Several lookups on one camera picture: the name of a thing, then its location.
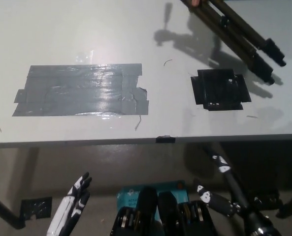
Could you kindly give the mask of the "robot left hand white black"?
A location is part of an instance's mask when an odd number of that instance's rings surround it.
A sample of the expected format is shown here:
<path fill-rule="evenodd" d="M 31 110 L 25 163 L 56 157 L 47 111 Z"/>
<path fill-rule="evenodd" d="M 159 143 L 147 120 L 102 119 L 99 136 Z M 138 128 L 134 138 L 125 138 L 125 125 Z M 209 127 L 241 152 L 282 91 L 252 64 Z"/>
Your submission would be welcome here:
<path fill-rule="evenodd" d="M 89 200 L 88 187 L 92 181 L 84 173 L 62 199 L 47 230 L 48 236 L 70 236 Z"/>

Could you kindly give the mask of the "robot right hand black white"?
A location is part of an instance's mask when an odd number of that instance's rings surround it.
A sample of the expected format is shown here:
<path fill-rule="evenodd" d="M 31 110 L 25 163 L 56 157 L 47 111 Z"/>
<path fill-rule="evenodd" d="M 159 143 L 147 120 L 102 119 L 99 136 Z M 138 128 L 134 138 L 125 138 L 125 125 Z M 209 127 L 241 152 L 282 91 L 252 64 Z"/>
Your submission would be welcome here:
<path fill-rule="evenodd" d="M 231 193 L 231 200 L 212 193 L 195 179 L 194 185 L 200 199 L 209 208 L 224 216 L 232 217 L 238 214 L 243 219 L 244 232 L 247 236 L 278 236 L 279 233 L 272 222 L 251 203 L 230 164 L 210 147 L 204 146 L 203 150 L 223 175 Z"/>

